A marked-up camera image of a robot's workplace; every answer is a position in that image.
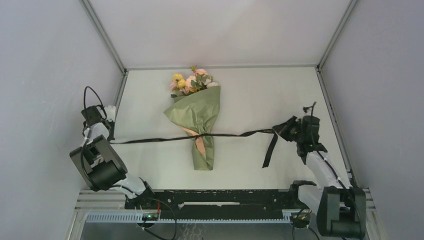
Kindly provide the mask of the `yellow fake flower stem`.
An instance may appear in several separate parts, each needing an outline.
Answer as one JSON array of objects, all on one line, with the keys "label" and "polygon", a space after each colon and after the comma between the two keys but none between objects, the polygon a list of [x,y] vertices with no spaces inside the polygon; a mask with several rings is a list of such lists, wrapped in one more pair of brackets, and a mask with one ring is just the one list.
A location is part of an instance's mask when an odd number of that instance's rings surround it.
[{"label": "yellow fake flower stem", "polygon": [[183,75],[180,73],[175,73],[172,75],[172,82],[170,84],[170,89],[173,92],[183,91],[187,87],[187,82],[184,79]]}]

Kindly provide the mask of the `orange wrapping paper sheet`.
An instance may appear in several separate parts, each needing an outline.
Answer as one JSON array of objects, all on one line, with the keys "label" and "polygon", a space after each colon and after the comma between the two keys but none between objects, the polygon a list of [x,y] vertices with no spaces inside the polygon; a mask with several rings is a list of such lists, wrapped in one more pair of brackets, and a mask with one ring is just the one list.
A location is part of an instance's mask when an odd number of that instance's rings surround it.
[{"label": "orange wrapping paper sheet", "polygon": [[[220,112],[221,87],[213,86],[199,92],[174,98],[174,104],[163,113],[188,136],[210,134]],[[212,136],[193,139],[192,161],[196,171],[214,168],[215,143]]]}]

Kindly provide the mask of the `white fake flower stem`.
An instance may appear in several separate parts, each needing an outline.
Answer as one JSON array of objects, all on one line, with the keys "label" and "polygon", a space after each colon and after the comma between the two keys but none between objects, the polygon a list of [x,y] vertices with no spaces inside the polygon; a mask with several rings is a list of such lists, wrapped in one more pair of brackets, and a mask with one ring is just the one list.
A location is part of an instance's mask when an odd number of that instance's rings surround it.
[{"label": "white fake flower stem", "polygon": [[206,88],[217,87],[217,86],[219,86],[219,83],[217,83],[217,82],[215,82],[215,81],[213,81],[211,79],[207,79],[205,81],[205,86],[206,86]]}]

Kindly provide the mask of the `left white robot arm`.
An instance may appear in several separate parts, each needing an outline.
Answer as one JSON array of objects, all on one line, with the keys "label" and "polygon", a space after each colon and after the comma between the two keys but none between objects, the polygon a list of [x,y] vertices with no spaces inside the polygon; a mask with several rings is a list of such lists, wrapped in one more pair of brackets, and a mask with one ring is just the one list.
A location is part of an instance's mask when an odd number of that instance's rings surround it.
[{"label": "left white robot arm", "polygon": [[110,128],[104,122],[84,123],[83,142],[69,157],[87,186],[94,192],[119,191],[125,195],[125,209],[149,209],[157,196],[147,181],[128,169],[108,141]]}]

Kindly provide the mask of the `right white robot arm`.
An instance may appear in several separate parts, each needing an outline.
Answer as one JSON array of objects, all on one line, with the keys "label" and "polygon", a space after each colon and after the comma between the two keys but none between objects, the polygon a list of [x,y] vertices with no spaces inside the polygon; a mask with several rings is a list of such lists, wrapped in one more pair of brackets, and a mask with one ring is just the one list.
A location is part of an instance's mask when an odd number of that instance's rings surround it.
[{"label": "right white robot arm", "polygon": [[295,208],[306,205],[316,215],[320,235],[362,240],[366,234],[366,194],[343,182],[328,150],[319,142],[319,128],[320,119],[310,115],[293,116],[272,127],[277,136],[296,143],[297,155],[316,178],[316,182],[295,180],[289,203]]}]

